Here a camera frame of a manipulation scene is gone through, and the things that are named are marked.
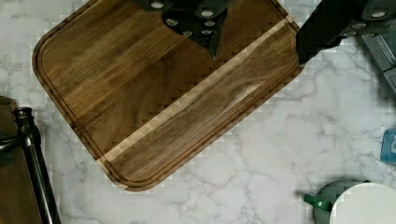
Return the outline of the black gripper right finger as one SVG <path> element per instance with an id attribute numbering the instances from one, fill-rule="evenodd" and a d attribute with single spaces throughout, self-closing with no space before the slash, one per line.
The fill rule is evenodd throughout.
<path id="1" fill-rule="evenodd" d="M 296 35 L 299 65 L 352 36 L 393 31 L 396 0 L 322 0 Z"/>

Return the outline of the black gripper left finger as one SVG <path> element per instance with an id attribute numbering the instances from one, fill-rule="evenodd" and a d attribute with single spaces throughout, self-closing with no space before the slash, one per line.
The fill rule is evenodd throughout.
<path id="1" fill-rule="evenodd" d="M 163 23 L 216 58 L 227 9 L 233 0 L 133 0 L 147 11 L 161 11 Z"/>

